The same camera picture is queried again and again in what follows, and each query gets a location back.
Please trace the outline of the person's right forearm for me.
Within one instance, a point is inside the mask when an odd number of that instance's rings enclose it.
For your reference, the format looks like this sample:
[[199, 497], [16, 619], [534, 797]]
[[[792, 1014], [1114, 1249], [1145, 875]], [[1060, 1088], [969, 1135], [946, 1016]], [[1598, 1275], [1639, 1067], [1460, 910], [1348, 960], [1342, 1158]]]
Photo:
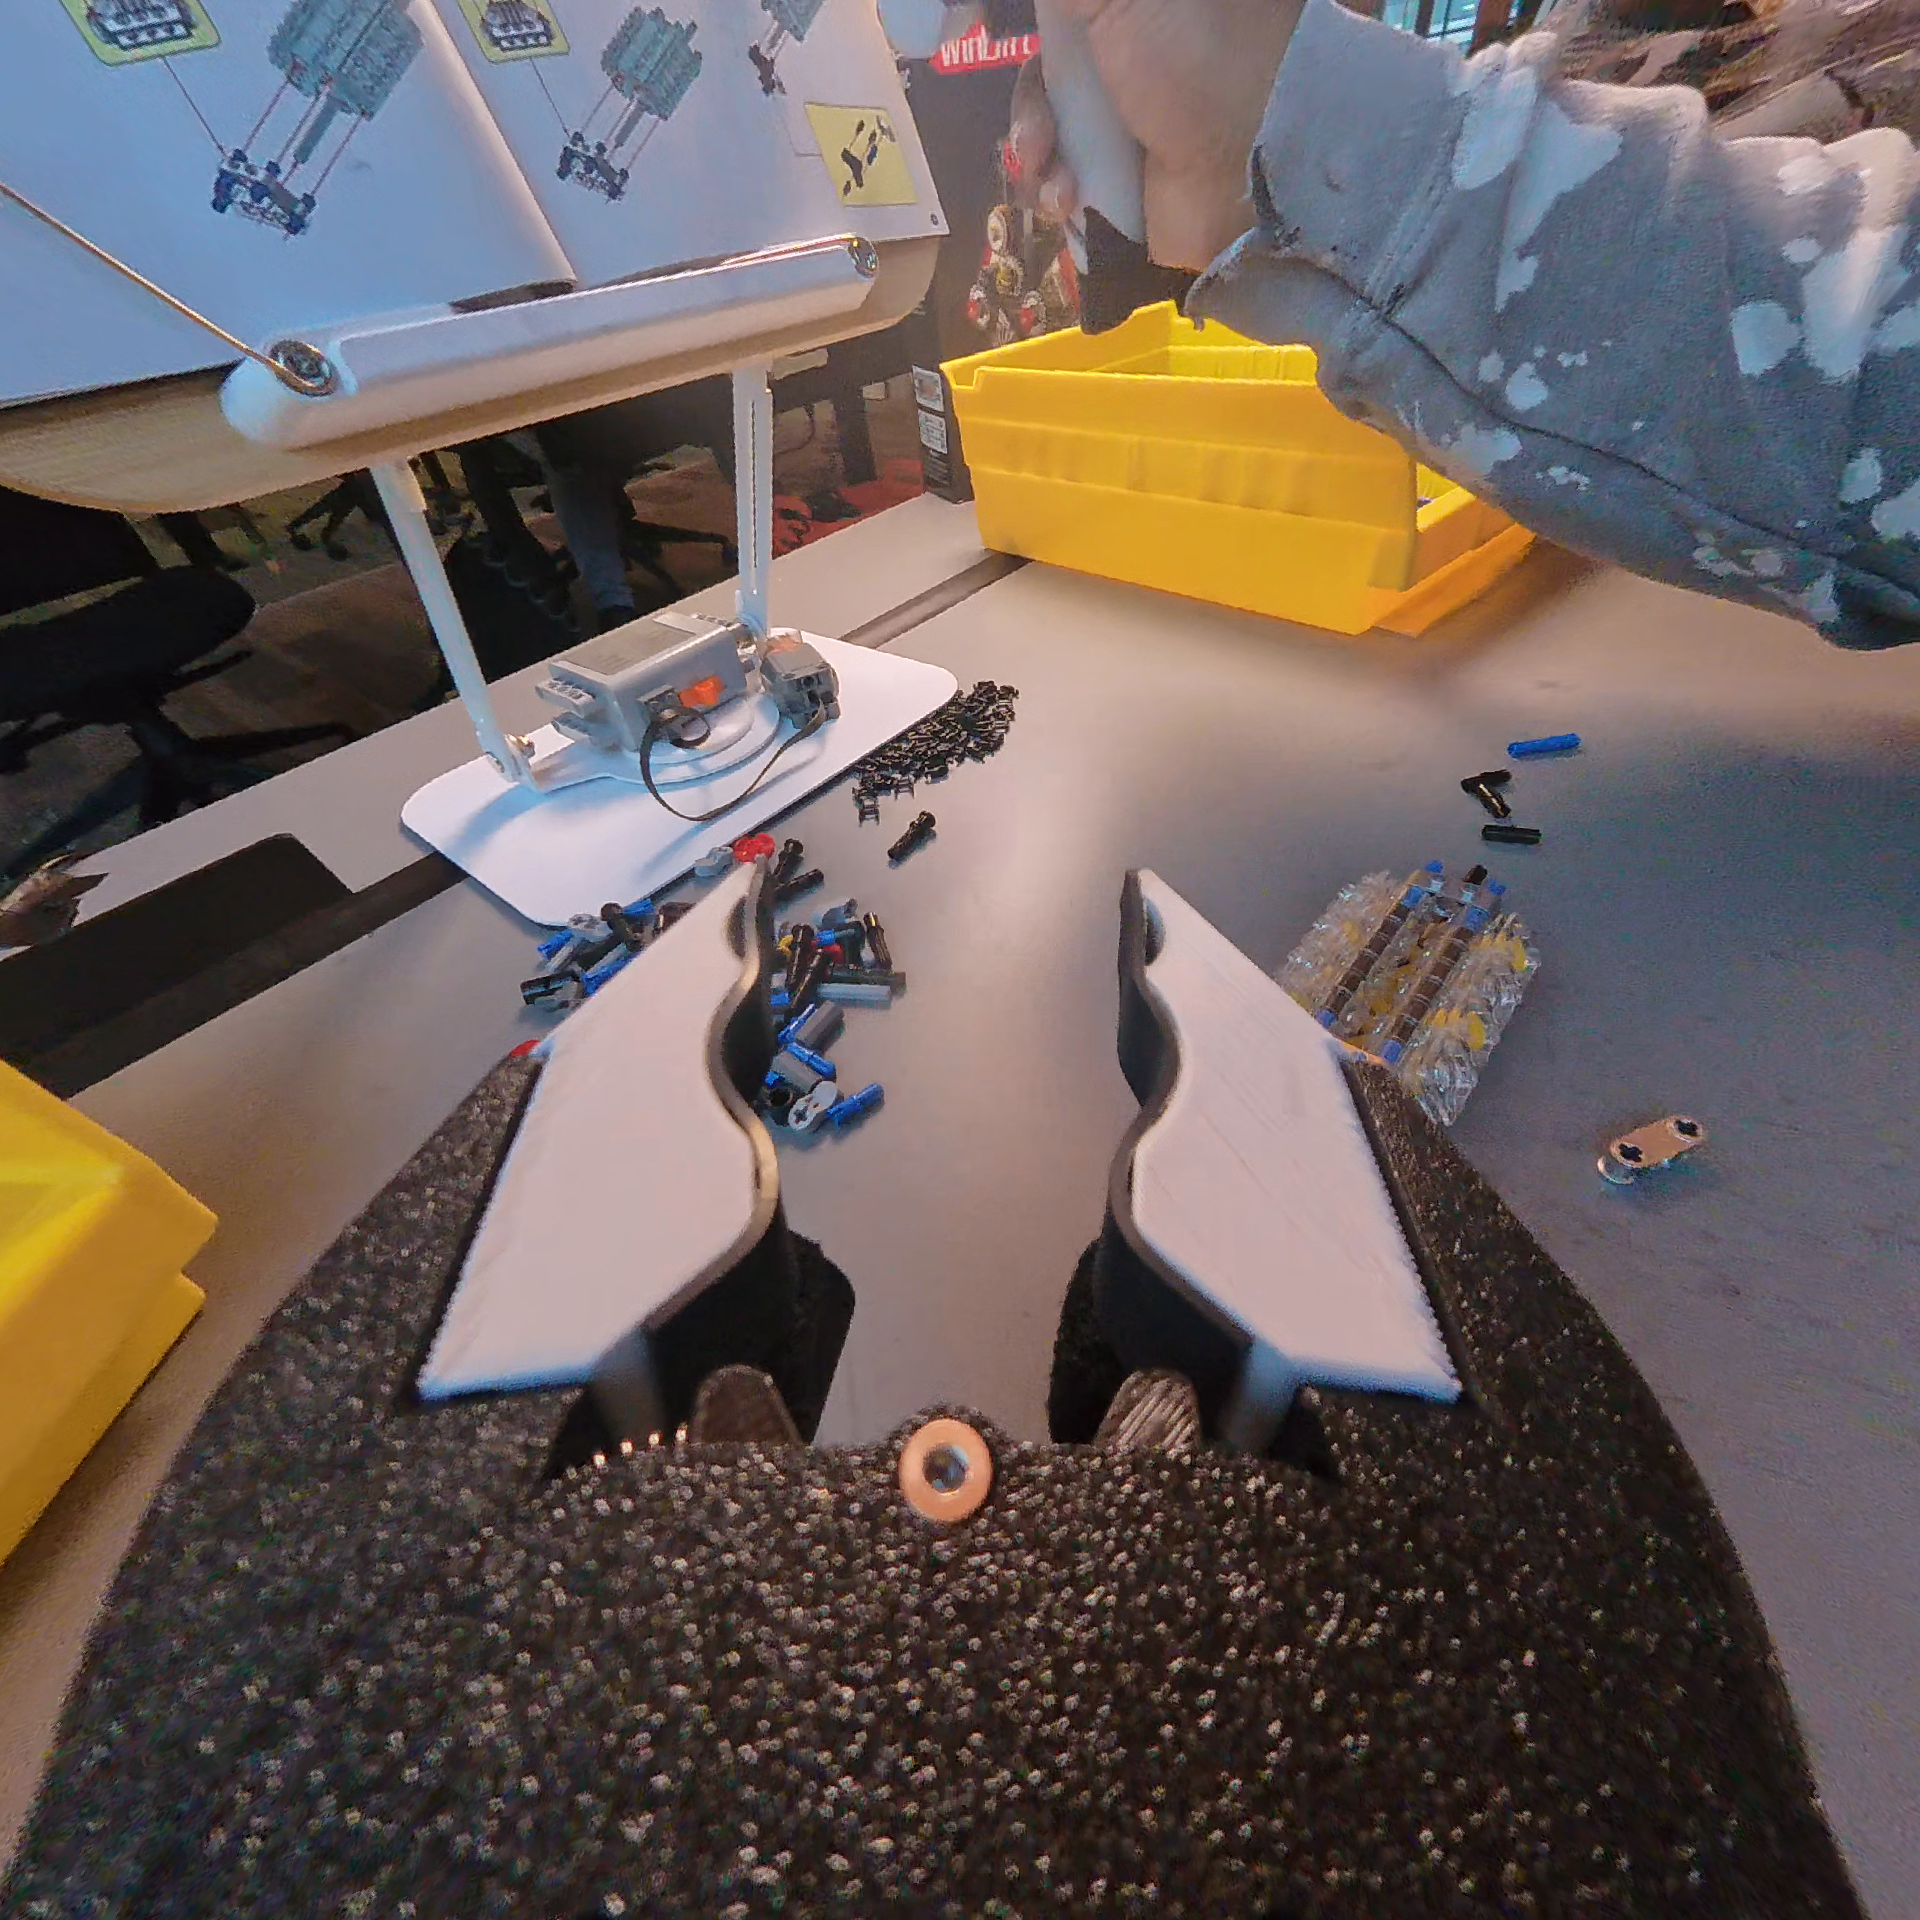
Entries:
[[1587, 557], [1915, 640], [1903, 130], [1724, 137], [1545, 35], [1463, 58], [1310, 6], [1250, 183], [1193, 318], [1308, 346], [1338, 410]]

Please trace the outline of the yellow plastic bin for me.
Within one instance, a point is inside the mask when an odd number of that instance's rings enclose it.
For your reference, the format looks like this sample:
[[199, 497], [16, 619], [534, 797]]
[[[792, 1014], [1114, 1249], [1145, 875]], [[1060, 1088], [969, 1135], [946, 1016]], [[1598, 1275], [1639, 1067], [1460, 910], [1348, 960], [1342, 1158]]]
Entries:
[[204, 1307], [216, 1215], [2, 1067], [2, 1555]]
[[1532, 531], [1345, 419], [1313, 353], [1175, 305], [944, 366], [1004, 554], [1313, 629], [1419, 637]]

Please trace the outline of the heap of black pins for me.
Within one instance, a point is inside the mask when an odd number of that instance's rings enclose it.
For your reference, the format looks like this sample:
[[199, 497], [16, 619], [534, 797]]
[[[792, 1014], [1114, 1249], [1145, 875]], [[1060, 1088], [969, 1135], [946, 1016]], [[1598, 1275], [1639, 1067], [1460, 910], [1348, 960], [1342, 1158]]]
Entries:
[[1017, 719], [1020, 688], [976, 681], [936, 714], [866, 754], [852, 769], [860, 824], [879, 824], [886, 801], [913, 798], [920, 784], [946, 781], [963, 761], [994, 757]]

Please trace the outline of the black office chair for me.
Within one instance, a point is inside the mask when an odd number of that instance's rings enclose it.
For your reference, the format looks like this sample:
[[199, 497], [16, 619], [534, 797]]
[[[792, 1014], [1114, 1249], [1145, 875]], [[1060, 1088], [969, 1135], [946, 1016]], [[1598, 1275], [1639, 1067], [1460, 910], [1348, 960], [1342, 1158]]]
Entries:
[[166, 568], [127, 518], [2, 490], [2, 614], [39, 614], [2, 637], [2, 771], [84, 728], [129, 729], [145, 827], [212, 792], [210, 759], [162, 702], [254, 618], [222, 570]]

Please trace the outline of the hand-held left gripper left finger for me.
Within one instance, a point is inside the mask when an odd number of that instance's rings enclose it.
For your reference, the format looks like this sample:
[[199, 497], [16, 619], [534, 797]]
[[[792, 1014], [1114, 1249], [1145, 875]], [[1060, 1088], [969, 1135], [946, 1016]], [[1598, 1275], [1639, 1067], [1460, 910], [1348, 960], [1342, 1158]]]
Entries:
[[852, 1291], [788, 1233], [755, 1112], [775, 1057], [768, 871], [742, 866], [545, 1045], [416, 1393], [592, 1383], [690, 1411], [746, 1362], [824, 1411]]

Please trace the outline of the grey battery box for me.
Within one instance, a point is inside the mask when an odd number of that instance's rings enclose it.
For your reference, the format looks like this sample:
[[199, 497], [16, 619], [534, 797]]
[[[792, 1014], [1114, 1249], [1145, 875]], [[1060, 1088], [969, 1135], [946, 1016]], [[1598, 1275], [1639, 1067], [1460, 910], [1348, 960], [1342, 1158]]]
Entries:
[[706, 741], [708, 715], [751, 690], [752, 634], [706, 615], [643, 615], [571, 648], [536, 688], [555, 728], [603, 752], [639, 752], [650, 729]]

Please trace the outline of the colourful printed box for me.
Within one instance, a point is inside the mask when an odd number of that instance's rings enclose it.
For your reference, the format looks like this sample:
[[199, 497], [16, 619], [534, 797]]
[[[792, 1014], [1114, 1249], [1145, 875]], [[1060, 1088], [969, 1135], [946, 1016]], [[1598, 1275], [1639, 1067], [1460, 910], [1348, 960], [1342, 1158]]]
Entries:
[[1015, 87], [1041, 58], [1027, 3], [882, 6], [948, 233], [929, 290], [932, 358], [954, 362], [1082, 321], [1063, 226], [1022, 205]]

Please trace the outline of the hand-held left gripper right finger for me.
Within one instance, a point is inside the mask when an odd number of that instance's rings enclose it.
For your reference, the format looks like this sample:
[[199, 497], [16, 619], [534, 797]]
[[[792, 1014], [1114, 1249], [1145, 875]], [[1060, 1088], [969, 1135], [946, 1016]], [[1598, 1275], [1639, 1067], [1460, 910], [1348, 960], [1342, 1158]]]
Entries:
[[1119, 1059], [1138, 1114], [1057, 1338], [1051, 1411], [1174, 1373], [1201, 1411], [1300, 1387], [1456, 1403], [1348, 1057], [1153, 871], [1121, 888]]

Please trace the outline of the white book stand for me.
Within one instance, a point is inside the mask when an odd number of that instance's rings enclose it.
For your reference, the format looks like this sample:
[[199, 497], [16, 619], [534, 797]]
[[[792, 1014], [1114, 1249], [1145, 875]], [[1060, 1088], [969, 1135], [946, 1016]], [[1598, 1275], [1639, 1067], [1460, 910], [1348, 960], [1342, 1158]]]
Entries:
[[937, 238], [874, 245], [836, 233], [577, 295], [351, 321], [315, 337], [315, 398], [288, 392], [281, 366], [248, 365], [7, 408], [4, 483], [84, 509], [184, 512], [368, 470], [475, 736], [474, 757], [436, 759], [403, 805], [400, 830], [523, 920], [563, 922], [590, 901], [643, 896], [715, 838], [766, 826], [929, 719], [955, 681], [939, 665], [811, 637], [840, 677], [840, 715], [780, 752], [777, 712], [751, 702], [668, 792], [712, 817], [700, 827], [650, 797], [631, 754], [602, 754], [550, 728], [526, 735], [521, 681], [508, 686], [513, 721], [502, 722], [410, 457], [729, 374], [732, 618], [764, 637], [775, 622], [771, 366], [902, 321], [937, 254]]

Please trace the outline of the transparent brick engine model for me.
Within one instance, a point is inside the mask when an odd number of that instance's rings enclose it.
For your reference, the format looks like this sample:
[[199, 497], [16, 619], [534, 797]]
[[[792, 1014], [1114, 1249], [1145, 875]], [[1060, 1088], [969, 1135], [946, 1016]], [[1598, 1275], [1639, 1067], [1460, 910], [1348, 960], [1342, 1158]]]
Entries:
[[1338, 1042], [1378, 1062], [1452, 1126], [1520, 1009], [1542, 957], [1484, 866], [1348, 883], [1276, 971]]

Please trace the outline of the small grey holed beam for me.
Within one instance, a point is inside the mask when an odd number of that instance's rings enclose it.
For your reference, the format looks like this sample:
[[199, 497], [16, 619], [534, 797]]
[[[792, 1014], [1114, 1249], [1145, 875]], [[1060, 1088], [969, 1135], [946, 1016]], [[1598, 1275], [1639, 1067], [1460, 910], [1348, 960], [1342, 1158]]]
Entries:
[[1707, 1127], [1689, 1115], [1646, 1120], [1607, 1138], [1596, 1169], [1607, 1185], [1632, 1186], [1655, 1171], [1664, 1171], [1707, 1144]]

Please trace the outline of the small grey motor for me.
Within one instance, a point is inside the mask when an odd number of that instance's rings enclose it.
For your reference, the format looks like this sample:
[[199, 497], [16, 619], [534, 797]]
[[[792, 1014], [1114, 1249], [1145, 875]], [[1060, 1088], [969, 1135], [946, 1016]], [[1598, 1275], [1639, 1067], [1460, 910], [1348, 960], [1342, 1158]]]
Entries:
[[830, 725], [842, 709], [832, 664], [801, 631], [771, 631], [760, 646], [760, 683], [798, 736]]

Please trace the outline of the grey desk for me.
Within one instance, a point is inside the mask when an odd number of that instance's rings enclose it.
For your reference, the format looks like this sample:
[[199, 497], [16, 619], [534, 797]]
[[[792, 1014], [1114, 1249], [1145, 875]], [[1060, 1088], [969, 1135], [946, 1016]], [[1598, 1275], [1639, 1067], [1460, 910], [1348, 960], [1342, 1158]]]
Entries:
[[[4, 1917], [1915, 1917], [1915, 651], [1554, 560], [1414, 648], [1051, 568], [918, 646], [1022, 699], [902, 874], [796, 826], [908, 975], [784, 1167], [824, 1445], [410, 1406], [495, 1075], [185, 1445]], [[1265, 971], [1430, 857], [1544, 950], [1406, 1179], [1467, 1397], [1051, 1448], [1123, 875]]]

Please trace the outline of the dark cardboard box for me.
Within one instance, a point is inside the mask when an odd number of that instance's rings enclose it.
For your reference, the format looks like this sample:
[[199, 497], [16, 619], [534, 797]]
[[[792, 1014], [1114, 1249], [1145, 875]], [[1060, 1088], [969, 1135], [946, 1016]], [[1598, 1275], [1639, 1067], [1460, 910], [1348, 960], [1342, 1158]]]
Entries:
[[974, 486], [963, 447], [954, 392], [943, 368], [913, 366], [923, 491], [963, 504]]

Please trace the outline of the instruction booklet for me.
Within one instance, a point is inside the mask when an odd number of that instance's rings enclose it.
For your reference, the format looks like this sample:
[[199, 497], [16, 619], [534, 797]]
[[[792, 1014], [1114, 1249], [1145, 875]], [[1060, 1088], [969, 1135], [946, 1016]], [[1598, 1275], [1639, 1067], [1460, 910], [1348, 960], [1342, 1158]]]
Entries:
[[4, 402], [944, 233], [876, 6], [2, 7]]

